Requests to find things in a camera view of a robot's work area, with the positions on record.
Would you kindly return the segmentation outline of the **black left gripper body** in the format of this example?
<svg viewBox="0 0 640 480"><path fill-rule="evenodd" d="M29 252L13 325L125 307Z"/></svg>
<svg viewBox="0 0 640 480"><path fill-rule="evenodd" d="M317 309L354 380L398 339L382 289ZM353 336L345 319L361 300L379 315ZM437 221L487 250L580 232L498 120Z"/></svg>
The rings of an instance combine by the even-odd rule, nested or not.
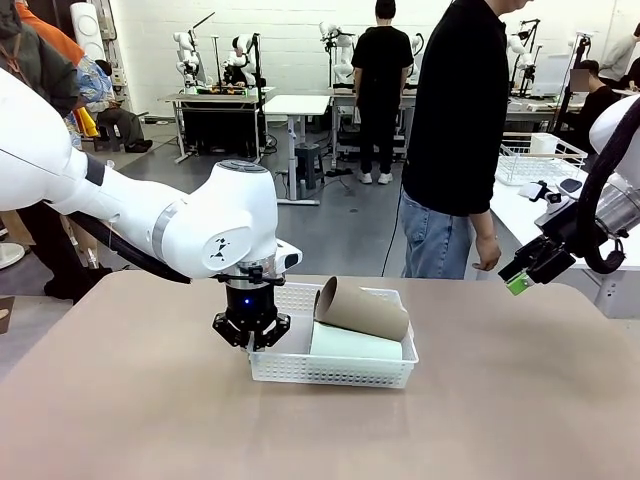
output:
<svg viewBox="0 0 640 480"><path fill-rule="evenodd" d="M226 286L226 318L237 328L267 328L277 317L274 285L263 283L250 289Z"/></svg>

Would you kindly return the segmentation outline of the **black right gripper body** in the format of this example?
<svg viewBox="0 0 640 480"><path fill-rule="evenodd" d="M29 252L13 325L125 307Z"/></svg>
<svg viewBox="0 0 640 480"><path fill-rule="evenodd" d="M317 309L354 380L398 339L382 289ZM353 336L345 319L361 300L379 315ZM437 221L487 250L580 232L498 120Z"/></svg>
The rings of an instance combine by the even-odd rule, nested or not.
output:
<svg viewBox="0 0 640 480"><path fill-rule="evenodd" d="M549 284L575 264L562 237L541 234L532 240L528 276L536 284Z"/></svg>

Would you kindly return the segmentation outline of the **man's right hand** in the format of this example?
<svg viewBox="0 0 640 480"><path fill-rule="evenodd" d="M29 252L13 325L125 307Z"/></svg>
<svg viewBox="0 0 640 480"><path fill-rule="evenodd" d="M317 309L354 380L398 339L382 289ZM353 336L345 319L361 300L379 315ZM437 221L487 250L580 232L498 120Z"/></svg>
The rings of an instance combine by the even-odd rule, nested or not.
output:
<svg viewBox="0 0 640 480"><path fill-rule="evenodd" d="M501 257L498 239L495 236L478 236L475 245L479 260L473 264L473 267L484 272L493 270Z"/></svg>

